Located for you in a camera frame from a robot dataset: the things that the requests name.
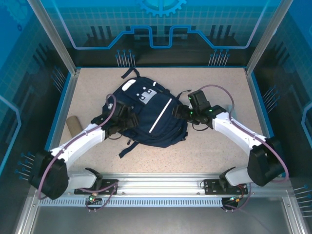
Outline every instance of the black clamp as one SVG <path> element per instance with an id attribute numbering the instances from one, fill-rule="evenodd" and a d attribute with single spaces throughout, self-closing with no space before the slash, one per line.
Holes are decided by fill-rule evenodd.
<path id="1" fill-rule="evenodd" d="M 205 94 L 201 90 L 197 90 L 188 94 L 192 109 L 187 105 L 178 105 L 173 110 L 173 116 L 181 118 L 189 123 L 199 125 L 206 124 L 213 129 L 213 119 L 226 110 L 219 105 L 211 106 L 207 101 Z"/>
<path id="2" fill-rule="evenodd" d="M 110 115 L 112 110 L 95 117 L 91 123 L 100 125 Z M 126 106 L 124 103 L 117 101 L 116 109 L 110 118 L 110 120 L 102 126 L 102 130 L 105 130 L 105 138 L 117 133 L 123 132 L 127 129 L 138 126 L 138 117 L 135 113 L 131 112 L 131 107 Z"/>

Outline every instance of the cardboard tube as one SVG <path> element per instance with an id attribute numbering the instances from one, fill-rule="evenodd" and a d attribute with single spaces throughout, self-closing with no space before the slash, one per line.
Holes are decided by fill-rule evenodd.
<path id="1" fill-rule="evenodd" d="M 72 137 L 77 136 L 79 133 L 82 132 L 82 126 L 77 116 L 68 117 L 68 119 L 66 120 L 66 124 Z"/>

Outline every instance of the gear logo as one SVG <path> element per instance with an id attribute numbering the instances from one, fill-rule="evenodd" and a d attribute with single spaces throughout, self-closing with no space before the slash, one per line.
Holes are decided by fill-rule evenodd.
<path id="1" fill-rule="evenodd" d="M 28 16 L 27 0 L 0 0 L 0 6 L 5 6 L 17 23 L 22 23 Z"/>
<path id="2" fill-rule="evenodd" d="M 146 10 L 146 13 L 152 13 L 153 16 L 163 15 L 169 16 L 170 13 L 175 14 L 176 9 L 182 9 L 182 4 L 186 0 L 137 0 L 141 9 Z"/>

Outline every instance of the backpack strap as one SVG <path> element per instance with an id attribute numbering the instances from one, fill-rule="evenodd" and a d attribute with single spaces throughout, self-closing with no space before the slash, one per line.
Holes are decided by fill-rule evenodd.
<path id="1" fill-rule="evenodd" d="M 123 75 L 121 76 L 121 78 L 125 79 L 132 71 L 134 71 L 134 72 L 136 73 L 136 77 L 140 77 L 140 73 L 137 71 L 137 69 L 134 68 L 134 67 L 130 67 L 130 68 L 126 71 L 126 73 L 123 74 Z"/>
<path id="2" fill-rule="evenodd" d="M 137 141 L 133 142 L 132 145 L 130 145 L 128 148 L 126 148 L 126 149 L 124 149 L 123 151 L 120 152 L 119 157 L 123 158 L 127 153 L 132 151 L 137 145 L 138 145 Z"/>
<path id="3" fill-rule="evenodd" d="M 182 95 L 184 92 L 190 92 L 190 91 L 192 91 L 192 90 L 189 89 L 189 90 L 182 91 L 181 93 L 179 93 L 179 94 L 176 96 L 176 98 L 179 100 L 180 97 L 181 97 L 181 95 Z"/>

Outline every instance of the blue trim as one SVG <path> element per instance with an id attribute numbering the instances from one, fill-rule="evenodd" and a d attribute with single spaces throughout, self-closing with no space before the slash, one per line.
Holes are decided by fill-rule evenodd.
<path id="1" fill-rule="evenodd" d="M 0 100 L 3 101 L 4 104 L 6 104 L 11 110 L 13 110 L 13 111 L 15 112 L 16 118 L 17 118 L 17 120 L 18 120 L 18 125 L 17 125 L 17 127 L 16 127 L 16 129 L 15 129 L 15 131 L 14 131 L 14 134 L 13 134 L 13 136 L 12 136 L 12 139 L 11 139 L 11 141 L 10 141 L 10 144 L 9 144 L 9 146 L 8 146 L 8 149 L 6 150 L 5 155 L 4 155 L 4 157 L 3 157 L 3 160 L 2 160 L 2 163 L 1 163 L 1 165 L 0 165 L 0 176 L 1 176 L 2 171 L 3 171 L 3 169 L 4 169 L 4 166 L 5 166 L 5 164 L 6 164 L 6 161 L 8 160 L 8 157 L 9 157 L 9 155 L 10 155 L 10 153 L 11 153 L 12 147 L 13 147 L 13 145 L 14 145 L 14 143 L 15 143 L 16 137 L 18 136 L 18 133 L 19 133 L 19 131 L 20 131 L 20 128 L 21 128 L 21 119 L 20 119 L 20 112 L 19 112 L 19 110 L 18 110 L 18 108 L 17 108 L 16 106 L 14 106 L 12 103 L 10 103 L 7 99 L 5 99 L 5 98 L 4 98 L 3 96 L 1 96 L 1 95 L 0 95 Z"/>
<path id="2" fill-rule="evenodd" d="M 94 68 L 101 68 L 101 69 L 103 69 L 103 68 L 129 68 L 129 67 L 77 67 L 77 69 L 81 69 L 81 68 L 92 68 L 92 69 L 94 69 Z M 173 66 L 173 67 L 171 67 L 171 66 L 169 66 L 169 67 L 135 67 L 135 68 L 246 68 L 245 66 L 232 66 L 232 67 L 209 67 L 209 66 Z"/>
<path id="3" fill-rule="evenodd" d="M 312 139 L 309 133 L 309 130 L 306 126 L 306 118 L 307 118 L 307 112 L 309 109 L 312 108 L 312 102 L 310 102 L 304 109 L 303 109 L 303 113 L 302 113 L 302 119 L 301 119 L 301 126 L 303 128 L 304 133 L 306 134 L 306 137 L 308 139 L 308 142 L 310 144 L 310 147 L 312 148 Z"/>
<path id="4" fill-rule="evenodd" d="M 261 92 L 260 92 L 257 80 L 256 80 L 256 78 L 254 76 L 254 72 L 251 73 L 251 77 L 252 77 L 252 81 L 253 81 L 253 84 L 254 84 L 255 91 L 257 93 L 257 98 L 259 99 L 260 107 L 261 107 L 261 110 L 262 110 L 262 113 L 263 113 L 263 116 L 264 116 L 264 121 L 265 121 L 265 123 L 267 125 L 267 128 L 268 128 L 268 131 L 269 131 L 269 137 L 273 137 L 274 136 L 273 129 L 272 129 L 272 126 L 271 126 L 271 123 L 270 123 L 270 120 L 269 120 L 269 116 L 268 116 L 267 110 L 265 109 L 265 105 L 264 105 L 264 102 L 263 102 L 263 99 L 262 99 L 262 95 L 261 95 Z"/>
<path id="5" fill-rule="evenodd" d="M 52 126 L 51 126 L 51 130 L 50 130 L 47 142 L 46 142 L 45 147 L 44 147 L 44 149 L 47 150 L 47 151 L 50 148 L 52 137 L 53 137 L 53 134 L 54 134 L 54 131 L 55 131 L 55 127 L 56 127 L 57 122 L 59 120 L 59 114 L 60 114 L 60 111 L 62 109 L 62 105 L 63 105 L 64 99 L 65 99 L 65 95 L 66 95 L 66 92 L 67 92 L 67 88 L 68 88 L 68 84 L 69 84 L 69 81 L 71 79 L 71 76 L 72 76 L 72 74 L 68 73 L 67 78 L 66 78 L 66 82 L 65 82 L 65 85 L 64 85 L 64 88 L 63 88 L 63 91 L 62 91 L 62 95 L 60 96 L 60 99 L 59 99 L 59 102 L 58 102 L 58 108 L 57 108 L 57 111 L 55 112 L 54 119 L 53 119 Z"/>

